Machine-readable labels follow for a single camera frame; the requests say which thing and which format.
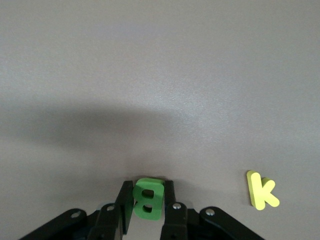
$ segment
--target gray surface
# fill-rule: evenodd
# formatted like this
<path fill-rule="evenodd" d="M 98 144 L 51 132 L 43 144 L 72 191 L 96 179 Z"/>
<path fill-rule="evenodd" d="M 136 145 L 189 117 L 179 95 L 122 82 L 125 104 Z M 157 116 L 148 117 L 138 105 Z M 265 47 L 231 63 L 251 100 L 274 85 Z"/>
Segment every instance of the gray surface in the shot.
<path fill-rule="evenodd" d="M 1 1 L 1 239 L 141 176 L 267 240 L 319 239 L 319 66 L 318 0 Z M 279 207 L 250 206 L 251 169 Z M 133 220 L 126 240 L 159 239 Z"/>

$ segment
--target yellow letter k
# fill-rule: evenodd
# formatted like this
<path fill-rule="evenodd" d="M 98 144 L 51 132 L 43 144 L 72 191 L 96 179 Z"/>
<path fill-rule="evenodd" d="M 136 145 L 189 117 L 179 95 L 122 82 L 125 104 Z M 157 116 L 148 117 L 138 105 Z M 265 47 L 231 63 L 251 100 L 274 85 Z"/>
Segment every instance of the yellow letter k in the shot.
<path fill-rule="evenodd" d="M 263 210 L 266 207 L 266 202 L 272 207 L 278 207 L 280 201 L 271 191 L 276 186 L 275 181 L 265 177 L 261 179 L 258 172 L 250 170 L 246 173 L 248 179 L 251 204 L 258 210 Z"/>

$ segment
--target green letter b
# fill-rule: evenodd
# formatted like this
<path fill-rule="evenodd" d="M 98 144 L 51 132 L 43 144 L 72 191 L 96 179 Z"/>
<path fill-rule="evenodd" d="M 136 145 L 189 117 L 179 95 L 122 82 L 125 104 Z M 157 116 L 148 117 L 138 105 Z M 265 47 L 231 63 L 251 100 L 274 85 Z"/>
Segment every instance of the green letter b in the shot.
<path fill-rule="evenodd" d="M 162 214 L 164 191 L 164 181 L 160 179 L 139 179 L 133 188 L 133 197 L 136 200 L 135 214 L 142 219 L 159 220 Z"/>

